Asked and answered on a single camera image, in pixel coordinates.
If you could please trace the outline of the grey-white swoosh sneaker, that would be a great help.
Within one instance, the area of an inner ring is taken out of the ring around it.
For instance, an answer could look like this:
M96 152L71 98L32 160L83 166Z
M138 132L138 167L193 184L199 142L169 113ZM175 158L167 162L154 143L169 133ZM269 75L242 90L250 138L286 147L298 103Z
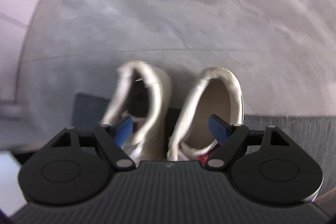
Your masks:
M144 61L129 61L118 68L116 90L101 124L113 126L125 116L132 119L133 131L121 148L136 164L166 158L165 118L172 92L170 76Z
M222 67L202 71L189 91L169 141L169 161L203 159L218 146L209 131L213 114L228 124L244 122L240 83L230 70Z

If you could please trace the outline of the grey rug with yellow line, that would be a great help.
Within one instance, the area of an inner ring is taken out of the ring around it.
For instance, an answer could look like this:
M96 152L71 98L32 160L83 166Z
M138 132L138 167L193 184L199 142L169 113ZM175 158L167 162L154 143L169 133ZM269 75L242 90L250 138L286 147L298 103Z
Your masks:
M97 126L109 103L108 99L90 94L74 96L72 125L82 131ZM335 188L335 116L272 117L247 115L244 124L253 130L263 130L273 124L282 129L304 149L323 171L320 194Z

